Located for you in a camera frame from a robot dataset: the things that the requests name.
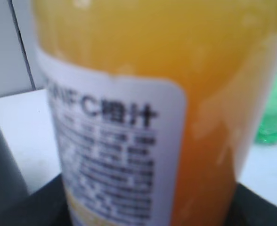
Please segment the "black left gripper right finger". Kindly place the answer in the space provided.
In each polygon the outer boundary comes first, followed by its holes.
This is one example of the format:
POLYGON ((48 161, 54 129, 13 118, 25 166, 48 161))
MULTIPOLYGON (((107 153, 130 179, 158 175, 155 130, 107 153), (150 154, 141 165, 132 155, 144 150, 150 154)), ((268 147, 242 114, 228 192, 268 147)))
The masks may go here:
POLYGON ((277 226, 277 206, 238 184, 225 225, 277 226))

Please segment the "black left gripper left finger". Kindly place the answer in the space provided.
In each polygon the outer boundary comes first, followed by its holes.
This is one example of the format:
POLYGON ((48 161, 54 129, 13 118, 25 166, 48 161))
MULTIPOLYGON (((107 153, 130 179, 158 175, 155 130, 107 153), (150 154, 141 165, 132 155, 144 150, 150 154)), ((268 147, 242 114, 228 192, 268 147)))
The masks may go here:
POLYGON ((70 216, 62 177, 0 213, 0 226, 69 226, 70 216))

